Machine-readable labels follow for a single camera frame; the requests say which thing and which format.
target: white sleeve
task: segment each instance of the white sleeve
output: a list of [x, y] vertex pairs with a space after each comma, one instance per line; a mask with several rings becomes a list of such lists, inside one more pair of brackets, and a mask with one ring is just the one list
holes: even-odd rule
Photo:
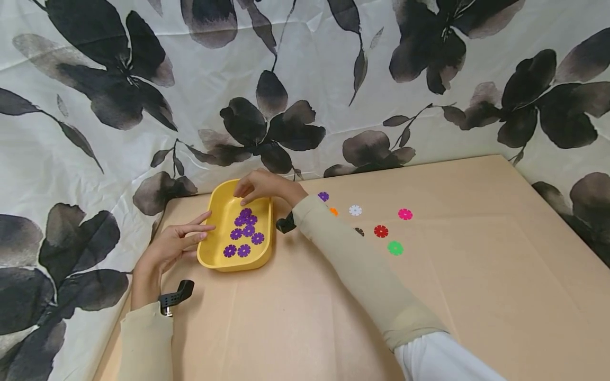
[[446, 332], [417, 338], [394, 356], [407, 381], [506, 381]]

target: hand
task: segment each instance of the hand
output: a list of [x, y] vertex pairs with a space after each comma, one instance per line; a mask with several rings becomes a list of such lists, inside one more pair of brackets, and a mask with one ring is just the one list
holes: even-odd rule
[[212, 212], [208, 211], [186, 225], [169, 226], [148, 246], [134, 268], [131, 309], [136, 310], [155, 303], [161, 295], [161, 275], [182, 257], [195, 257], [189, 250], [207, 237], [207, 232], [216, 227], [201, 225]]
[[294, 207], [307, 197], [307, 192], [299, 183], [259, 168], [239, 180], [233, 196], [243, 198], [242, 206], [259, 198], [275, 196]]

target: cardboard surface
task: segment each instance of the cardboard surface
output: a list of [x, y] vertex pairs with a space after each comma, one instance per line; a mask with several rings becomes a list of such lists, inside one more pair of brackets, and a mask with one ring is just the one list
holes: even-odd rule
[[[610, 270], [500, 156], [303, 182], [469, 350], [509, 380], [606, 379]], [[204, 211], [208, 196], [170, 202], [162, 227]], [[351, 216], [351, 205], [360, 216]], [[397, 212], [409, 208], [410, 221]], [[289, 208], [276, 201], [276, 218]], [[373, 234], [386, 225], [387, 238]], [[396, 240], [401, 256], [387, 252]], [[175, 380], [402, 380], [393, 355], [334, 271], [298, 230], [276, 234], [261, 269], [219, 273], [179, 263], [195, 291], [175, 310]], [[117, 328], [95, 380], [113, 380]]]

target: white flower token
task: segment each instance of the white flower token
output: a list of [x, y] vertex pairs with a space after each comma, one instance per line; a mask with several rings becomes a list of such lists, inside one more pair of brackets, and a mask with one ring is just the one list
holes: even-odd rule
[[353, 216], [359, 216], [362, 214], [362, 208], [360, 208], [358, 205], [352, 205], [350, 207], [350, 214]]

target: arm sleeve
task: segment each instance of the arm sleeve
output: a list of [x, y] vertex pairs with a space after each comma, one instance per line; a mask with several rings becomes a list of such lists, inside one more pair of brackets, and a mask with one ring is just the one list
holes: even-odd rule
[[427, 333], [446, 331], [440, 319], [390, 270], [373, 246], [337, 219], [315, 195], [293, 209], [295, 223], [328, 259], [393, 352]]
[[417, 338], [394, 356], [408, 381], [506, 381], [445, 332]]
[[131, 311], [121, 321], [121, 366], [118, 381], [172, 381], [172, 318], [161, 315], [159, 302]]

